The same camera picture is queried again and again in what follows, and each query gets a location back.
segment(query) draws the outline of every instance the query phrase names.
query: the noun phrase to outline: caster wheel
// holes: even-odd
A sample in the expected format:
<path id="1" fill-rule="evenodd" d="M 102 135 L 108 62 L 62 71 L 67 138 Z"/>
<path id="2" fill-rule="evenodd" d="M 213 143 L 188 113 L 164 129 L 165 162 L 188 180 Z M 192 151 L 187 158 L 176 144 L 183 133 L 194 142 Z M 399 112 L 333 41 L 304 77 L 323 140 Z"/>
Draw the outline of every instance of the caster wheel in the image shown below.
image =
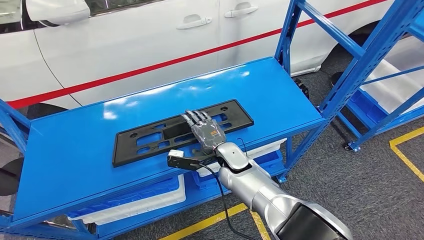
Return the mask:
<path id="1" fill-rule="evenodd" d="M 353 149 L 351 148 L 351 146 L 349 146 L 349 144 L 345 144 L 344 145 L 344 150 L 346 150 L 346 151 L 352 151 Z"/>

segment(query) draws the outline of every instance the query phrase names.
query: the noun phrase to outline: robotic arm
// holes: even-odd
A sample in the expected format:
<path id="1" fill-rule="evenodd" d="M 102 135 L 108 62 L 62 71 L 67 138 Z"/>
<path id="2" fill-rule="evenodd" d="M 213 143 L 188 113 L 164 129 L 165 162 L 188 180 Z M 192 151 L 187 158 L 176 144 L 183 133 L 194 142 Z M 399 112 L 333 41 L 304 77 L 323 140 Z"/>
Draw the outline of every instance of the robotic arm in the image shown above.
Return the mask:
<path id="1" fill-rule="evenodd" d="M 283 191 L 204 111 L 182 114 L 206 156 L 216 156 L 220 182 L 266 221 L 278 240 L 352 240 L 350 230 L 322 206 Z M 172 156 L 168 165 L 175 167 Z"/>

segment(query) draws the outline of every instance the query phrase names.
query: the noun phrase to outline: car door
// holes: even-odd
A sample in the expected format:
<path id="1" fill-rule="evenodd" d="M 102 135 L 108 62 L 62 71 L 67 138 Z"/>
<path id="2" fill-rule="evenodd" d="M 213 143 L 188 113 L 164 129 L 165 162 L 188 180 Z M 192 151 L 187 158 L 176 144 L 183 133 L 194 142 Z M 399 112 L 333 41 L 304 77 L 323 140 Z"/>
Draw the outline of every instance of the car door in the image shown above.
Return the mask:
<path id="1" fill-rule="evenodd" d="M 175 59 L 218 46 L 218 0 L 86 2 L 89 19 L 35 30 L 46 63 L 65 88 L 104 78 L 110 82 L 79 86 L 82 91 L 71 95 L 80 104 L 217 69 L 217 53 L 181 62 Z M 160 63 L 165 67 L 139 70 Z"/>
<path id="2" fill-rule="evenodd" d="M 225 45 L 280 29 L 289 0 L 221 0 L 219 44 Z M 218 54 L 218 66 L 226 68 L 274 55 L 280 34 L 237 45 Z"/>
<path id="3" fill-rule="evenodd" d="M 0 99 L 3 101 L 62 89 L 40 53 L 32 30 L 37 26 L 32 25 L 25 13 L 20 0 L 0 1 Z M 24 105 L 36 103 L 27 101 Z M 80 106 L 70 95 L 45 103 L 67 109 Z"/>
<path id="4" fill-rule="evenodd" d="M 393 0 L 308 0 L 323 14 L 334 13 L 331 21 L 344 33 L 379 21 Z M 247 39 L 218 54 L 220 68 L 273 56 L 283 27 L 290 0 L 220 0 L 220 45 Z M 310 20 L 304 12 L 299 23 Z M 319 25 L 311 21 L 300 24 L 290 47 L 292 76 L 318 71 L 337 44 Z"/>

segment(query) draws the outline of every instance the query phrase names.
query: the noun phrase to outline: rectangular hole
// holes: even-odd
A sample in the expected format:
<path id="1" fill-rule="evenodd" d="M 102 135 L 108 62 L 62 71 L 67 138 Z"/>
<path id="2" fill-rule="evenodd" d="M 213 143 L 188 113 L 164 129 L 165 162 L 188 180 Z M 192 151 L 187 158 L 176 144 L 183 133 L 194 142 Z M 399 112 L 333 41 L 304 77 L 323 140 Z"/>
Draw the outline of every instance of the rectangular hole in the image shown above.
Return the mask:
<path id="1" fill-rule="evenodd" d="M 150 150 L 150 147 L 149 147 L 149 146 L 146 146 L 146 147 L 143 147 L 143 148 L 138 149 L 138 150 L 137 150 L 137 154 L 145 154 L 145 153 L 147 153 L 149 150 Z"/>
<path id="2" fill-rule="evenodd" d="M 215 116 L 211 116 L 211 118 L 215 119 L 217 123 L 223 122 L 223 121 L 228 119 L 228 117 L 224 113 L 221 113 L 221 114 L 218 114 L 218 115 L 215 115 Z"/>
<path id="3" fill-rule="evenodd" d="M 183 121 L 175 125 L 168 126 L 163 129 L 163 138 L 164 139 L 172 139 L 178 137 L 180 135 L 191 133 L 192 129 L 187 124 L 187 122 Z"/>
<path id="4" fill-rule="evenodd" d="M 232 125 L 231 125 L 231 123 L 230 123 L 230 122 L 227 122 L 227 123 L 224 123 L 224 124 L 222 124 L 222 125 L 220 125 L 220 126 L 221 126 L 221 128 L 222 128 L 223 130 L 225 130 L 225 129 L 227 129 L 227 128 L 231 127 Z"/>
<path id="5" fill-rule="evenodd" d="M 164 148 L 164 147 L 168 147 L 170 145 L 170 141 L 163 141 L 163 142 L 159 142 L 159 144 L 157 145 L 158 148 Z"/>
<path id="6" fill-rule="evenodd" d="M 163 129 L 167 125 L 165 123 L 154 126 L 155 129 Z"/>
<path id="7" fill-rule="evenodd" d="M 137 146 L 153 143 L 162 139 L 161 132 L 154 132 L 146 136 L 137 138 Z"/>
<path id="8" fill-rule="evenodd" d="M 184 141 L 190 140 L 190 139 L 192 139 L 194 137 L 195 136 L 193 135 L 193 133 L 190 133 L 190 134 L 187 134 L 187 135 L 184 135 L 184 136 L 179 136 L 179 137 L 175 138 L 174 142 L 180 143 L 180 142 L 184 142 Z"/>

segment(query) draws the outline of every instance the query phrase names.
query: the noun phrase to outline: white plastic bin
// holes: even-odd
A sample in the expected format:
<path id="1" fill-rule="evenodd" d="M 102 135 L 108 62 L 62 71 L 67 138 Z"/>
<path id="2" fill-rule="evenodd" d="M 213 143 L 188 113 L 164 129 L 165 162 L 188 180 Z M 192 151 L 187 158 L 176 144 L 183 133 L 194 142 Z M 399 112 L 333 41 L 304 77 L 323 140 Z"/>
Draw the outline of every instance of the white plastic bin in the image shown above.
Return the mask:
<path id="1" fill-rule="evenodd" d="M 424 42 L 410 36 L 399 40 L 366 81 L 424 65 Z M 388 114 L 424 87 L 424 69 L 362 85 Z M 405 113 L 424 105 L 424 99 Z"/>

